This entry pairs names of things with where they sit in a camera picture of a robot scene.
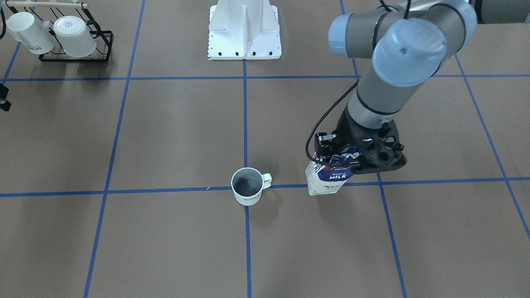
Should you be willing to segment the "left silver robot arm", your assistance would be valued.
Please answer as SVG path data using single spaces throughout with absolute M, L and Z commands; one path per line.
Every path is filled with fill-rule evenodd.
M 369 58 L 347 91 L 351 98 L 329 135 L 316 134 L 316 162 L 355 147 L 341 166 L 389 168 L 406 163 L 394 118 L 419 87 L 473 36 L 477 25 L 529 23 L 528 0 L 409 0 L 338 16 L 329 28 L 331 51 Z

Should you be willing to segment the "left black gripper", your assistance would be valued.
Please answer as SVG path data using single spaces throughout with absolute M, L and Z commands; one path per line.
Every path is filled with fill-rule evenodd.
M 333 153 L 339 154 L 348 147 L 357 147 L 358 153 L 369 162 L 390 160 L 390 150 L 385 145 L 390 133 L 389 123 L 383 123 L 376 129 L 366 128 L 354 121 L 345 107 L 332 133 L 315 134 L 316 158 L 322 162 L 326 162 Z

